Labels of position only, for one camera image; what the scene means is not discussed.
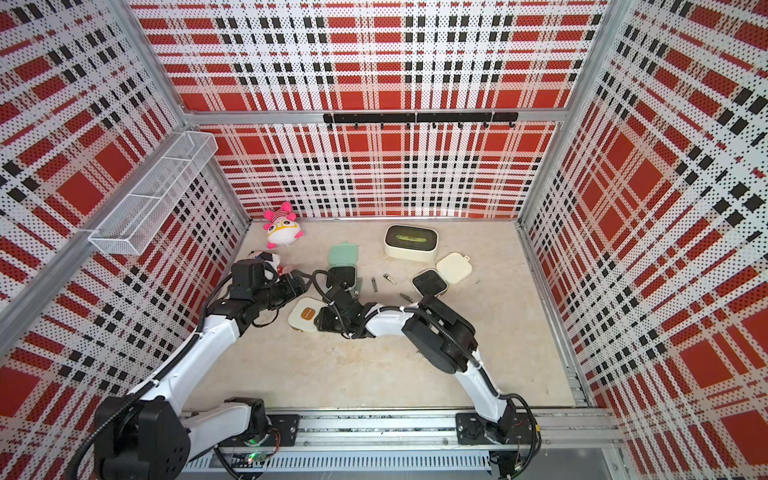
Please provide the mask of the cream case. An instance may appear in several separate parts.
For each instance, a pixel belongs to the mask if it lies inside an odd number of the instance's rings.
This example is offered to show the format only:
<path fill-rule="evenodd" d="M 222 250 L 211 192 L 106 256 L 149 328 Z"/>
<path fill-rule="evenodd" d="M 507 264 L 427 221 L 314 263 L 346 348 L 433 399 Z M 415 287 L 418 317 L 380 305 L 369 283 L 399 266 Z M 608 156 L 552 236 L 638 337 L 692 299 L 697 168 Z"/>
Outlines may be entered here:
<path fill-rule="evenodd" d="M 451 286 L 466 280 L 472 272 L 470 257 L 452 252 L 438 261 L 433 268 L 415 275 L 411 279 L 411 284 L 422 296 L 440 296 Z"/>
<path fill-rule="evenodd" d="M 320 317 L 321 310 L 325 306 L 324 302 L 314 298 L 300 298 L 288 316 L 289 326 L 296 331 L 318 332 L 315 320 Z"/>

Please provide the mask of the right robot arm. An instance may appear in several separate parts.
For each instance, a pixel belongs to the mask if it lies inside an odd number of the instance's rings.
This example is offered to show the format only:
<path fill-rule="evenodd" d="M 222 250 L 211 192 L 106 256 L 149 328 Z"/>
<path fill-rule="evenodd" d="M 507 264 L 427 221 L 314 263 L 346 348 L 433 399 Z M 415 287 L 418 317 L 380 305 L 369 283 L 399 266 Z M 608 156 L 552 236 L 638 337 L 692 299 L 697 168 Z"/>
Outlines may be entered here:
<path fill-rule="evenodd" d="M 487 373 L 475 328 L 439 298 L 427 295 L 407 306 L 363 305 L 339 286 L 321 297 L 325 307 L 318 330 L 355 340 L 406 338 L 433 367 L 457 379 L 480 418 L 500 432 L 511 428 L 515 408 Z"/>

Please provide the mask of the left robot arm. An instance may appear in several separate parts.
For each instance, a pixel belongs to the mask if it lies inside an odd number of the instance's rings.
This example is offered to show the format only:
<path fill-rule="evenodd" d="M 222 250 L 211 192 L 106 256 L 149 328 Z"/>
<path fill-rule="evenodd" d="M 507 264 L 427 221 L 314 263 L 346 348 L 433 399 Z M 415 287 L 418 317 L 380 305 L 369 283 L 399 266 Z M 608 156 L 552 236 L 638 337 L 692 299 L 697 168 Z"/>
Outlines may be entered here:
<path fill-rule="evenodd" d="M 77 478 L 91 453 L 99 479 L 174 479 L 224 440 L 261 441 L 273 432 L 260 399 L 233 398 L 190 418 L 181 414 L 197 384 L 260 313 L 277 312 L 309 290 L 309 275 L 282 271 L 279 262 L 263 252 L 232 266 L 221 281 L 227 295 L 203 303 L 200 321 L 181 347 L 130 392 L 98 406 L 94 431 L 70 459 L 66 478 Z"/>

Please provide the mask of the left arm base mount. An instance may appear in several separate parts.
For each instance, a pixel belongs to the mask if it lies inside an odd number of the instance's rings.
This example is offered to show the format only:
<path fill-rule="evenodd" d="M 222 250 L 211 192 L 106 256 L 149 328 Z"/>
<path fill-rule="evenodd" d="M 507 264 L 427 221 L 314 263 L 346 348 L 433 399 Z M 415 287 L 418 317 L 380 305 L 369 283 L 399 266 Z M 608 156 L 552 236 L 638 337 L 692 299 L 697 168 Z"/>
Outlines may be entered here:
<path fill-rule="evenodd" d="M 223 441 L 221 447 L 292 447 L 299 431 L 297 414 L 268 414 L 246 432 Z"/>

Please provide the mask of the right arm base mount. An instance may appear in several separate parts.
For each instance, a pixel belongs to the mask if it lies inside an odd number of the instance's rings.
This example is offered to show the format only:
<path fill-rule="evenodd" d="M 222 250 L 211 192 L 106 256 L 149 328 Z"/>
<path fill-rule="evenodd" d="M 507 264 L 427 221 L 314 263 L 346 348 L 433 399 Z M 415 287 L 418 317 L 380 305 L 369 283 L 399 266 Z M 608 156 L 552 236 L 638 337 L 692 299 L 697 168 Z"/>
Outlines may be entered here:
<path fill-rule="evenodd" d="M 520 413 L 499 423 L 485 420 L 476 413 L 458 413 L 455 426 L 460 445 L 537 445 L 540 440 L 530 418 Z"/>

